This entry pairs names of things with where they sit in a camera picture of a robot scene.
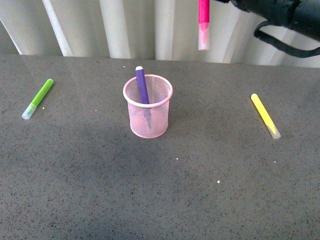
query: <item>marker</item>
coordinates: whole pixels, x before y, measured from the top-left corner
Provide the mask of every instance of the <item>marker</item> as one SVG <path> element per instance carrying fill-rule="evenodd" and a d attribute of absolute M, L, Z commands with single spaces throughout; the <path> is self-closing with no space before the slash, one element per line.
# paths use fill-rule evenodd
<path fill-rule="evenodd" d="M 138 82 L 140 98 L 142 104 L 149 104 L 149 97 L 147 91 L 147 84 L 145 78 L 145 71 L 142 66 L 137 66 L 135 68 L 136 80 Z"/>
<path fill-rule="evenodd" d="M 276 125 L 272 121 L 271 117 L 269 116 L 267 110 L 265 109 L 265 106 L 262 104 L 260 98 L 257 94 L 251 95 L 251 100 L 253 104 L 255 105 L 256 109 L 260 113 L 266 127 L 269 129 L 273 139 L 279 139 L 281 138 L 280 132 L 278 131 Z"/>
<path fill-rule="evenodd" d="M 210 0 L 198 0 L 198 50 L 209 50 Z"/>
<path fill-rule="evenodd" d="M 29 120 L 31 115 L 34 113 L 38 105 L 41 103 L 42 99 L 46 96 L 49 89 L 54 84 L 54 81 L 52 79 L 48 79 L 43 87 L 40 89 L 40 91 L 37 93 L 37 95 L 34 97 L 32 102 L 29 104 L 29 106 L 26 108 L 24 113 L 22 114 L 22 118 L 25 120 Z"/>
<path fill-rule="evenodd" d="M 137 66 L 135 68 L 136 81 L 138 83 L 140 99 L 142 104 L 150 104 L 149 96 L 146 84 L 145 71 L 142 66 Z M 149 129 L 151 128 L 151 112 L 149 108 L 143 110 L 143 115 L 146 118 Z"/>

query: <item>white curtain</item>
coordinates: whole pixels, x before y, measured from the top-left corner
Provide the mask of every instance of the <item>white curtain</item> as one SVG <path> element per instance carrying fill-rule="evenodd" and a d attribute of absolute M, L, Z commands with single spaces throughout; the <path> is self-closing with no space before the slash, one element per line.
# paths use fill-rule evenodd
<path fill-rule="evenodd" d="M 253 37 L 264 19 L 210 1 L 210 50 L 198 51 L 198 0 L 0 0 L 0 53 L 320 67 Z M 300 49 L 320 42 L 263 29 Z"/>

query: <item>table surface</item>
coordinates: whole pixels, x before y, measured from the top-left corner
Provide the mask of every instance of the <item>table surface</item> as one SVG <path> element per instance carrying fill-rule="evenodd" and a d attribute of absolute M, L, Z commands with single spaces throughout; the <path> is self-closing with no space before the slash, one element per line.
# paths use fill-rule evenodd
<path fill-rule="evenodd" d="M 139 65 L 173 85 L 154 139 L 123 97 Z M 319 239 L 320 69 L 0 55 L 0 102 L 0 239 Z"/>

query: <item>pen holder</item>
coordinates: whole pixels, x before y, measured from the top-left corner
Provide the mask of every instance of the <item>pen holder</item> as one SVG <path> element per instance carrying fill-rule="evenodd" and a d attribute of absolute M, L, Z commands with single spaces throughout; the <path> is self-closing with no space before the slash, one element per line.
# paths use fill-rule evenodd
<path fill-rule="evenodd" d="M 152 139 L 162 135 L 168 128 L 169 100 L 173 88 L 162 76 L 144 76 L 149 104 L 141 103 L 136 77 L 124 85 L 123 96 L 128 102 L 131 130 L 141 138 Z"/>

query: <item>green marker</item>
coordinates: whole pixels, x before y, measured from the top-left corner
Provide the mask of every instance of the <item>green marker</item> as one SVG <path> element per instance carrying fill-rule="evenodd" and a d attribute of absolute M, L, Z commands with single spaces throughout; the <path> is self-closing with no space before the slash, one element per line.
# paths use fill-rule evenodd
<path fill-rule="evenodd" d="M 30 119 L 31 115 L 34 113 L 38 105 L 41 103 L 42 99 L 46 96 L 47 92 L 50 90 L 54 81 L 52 79 L 48 79 L 37 95 L 34 97 L 30 105 L 26 108 L 24 113 L 22 114 L 22 118 L 25 120 Z"/>

